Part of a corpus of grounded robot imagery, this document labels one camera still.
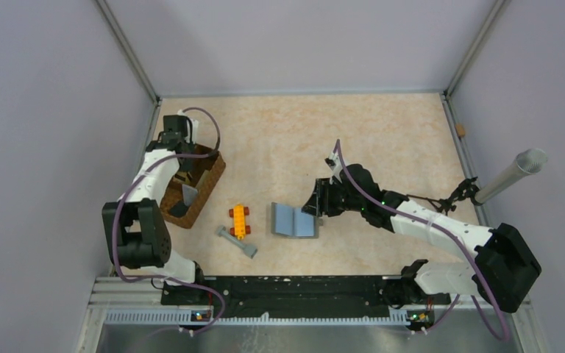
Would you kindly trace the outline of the grey card holder wallet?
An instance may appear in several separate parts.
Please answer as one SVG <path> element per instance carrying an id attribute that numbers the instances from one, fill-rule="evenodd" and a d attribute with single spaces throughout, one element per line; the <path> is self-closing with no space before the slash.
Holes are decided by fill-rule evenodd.
<path id="1" fill-rule="evenodd" d="M 319 236 L 321 219 L 302 212 L 300 207 L 271 203 L 271 233 L 290 239 L 312 239 Z"/>

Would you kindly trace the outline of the brown woven divided basket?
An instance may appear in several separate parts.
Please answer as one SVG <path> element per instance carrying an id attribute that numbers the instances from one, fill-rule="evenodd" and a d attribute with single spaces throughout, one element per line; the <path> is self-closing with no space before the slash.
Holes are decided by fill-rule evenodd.
<path id="1" fill-rule="evenodd" d="M 192 228 L 225 168 L 220 152 L 191 160 L 190 171 L 178 171 L 166 188 L 160 203 L 163 219 L 184 229 Z"/>

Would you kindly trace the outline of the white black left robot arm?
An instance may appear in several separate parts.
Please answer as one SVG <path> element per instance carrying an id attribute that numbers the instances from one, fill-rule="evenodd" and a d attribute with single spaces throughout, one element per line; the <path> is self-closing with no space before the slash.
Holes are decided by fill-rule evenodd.
<path id="1" fill-rule="evenodd" d="M 207 286 L 196 277 L 196 263 L 173 250 L 160 203 L 175 174 L 191 168 L 198 129 L 199 122 L 183 113 L 164 116 L 163 130 L 146 147 L 132 184 L 118 201 L 102 208 L 116 271 L 141 269 L 180 283 L 178 293 L 189 304 L 201 302 Z"/>

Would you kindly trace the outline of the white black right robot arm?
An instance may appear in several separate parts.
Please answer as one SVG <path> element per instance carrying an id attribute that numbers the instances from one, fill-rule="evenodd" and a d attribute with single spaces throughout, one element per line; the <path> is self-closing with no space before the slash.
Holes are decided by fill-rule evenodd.
<path id="1" fill-rule="evenodd" d="M 380 188 L 360 164 L 338 176 L 316 179 L 301 210 L 317 218 L 358 212 L 373 227 L 423 240 L 462 259 L 421 263 L 402 283 L 402 294 L 412 303 L 431 294 L 461 294 L 480 296 L 505 313 L 515 313 L 541 274 L 541 265 L 516 227 L 470 225 L 437 213 L 409 196 Z"/>

